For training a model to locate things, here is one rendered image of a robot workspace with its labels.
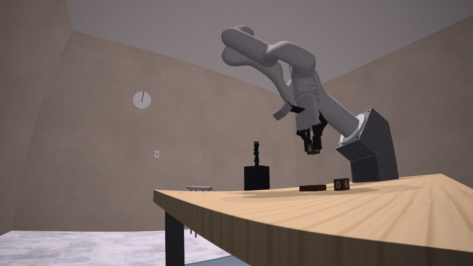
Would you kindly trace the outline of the brown number cube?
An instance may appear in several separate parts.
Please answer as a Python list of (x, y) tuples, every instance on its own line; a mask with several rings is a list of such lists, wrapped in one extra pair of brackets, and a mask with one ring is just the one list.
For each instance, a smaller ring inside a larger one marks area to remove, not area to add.
[(333, 180), (333, 184), (334, 184), (334, 191), (344, 191), (344, 190), (350, 189), (349, 178), (341, 178), (341, 179)]
[(309, 155), (315, 155), (320, 153), (320, 150), (314, 149), (313, 143), (306, 145), (306, 151)]

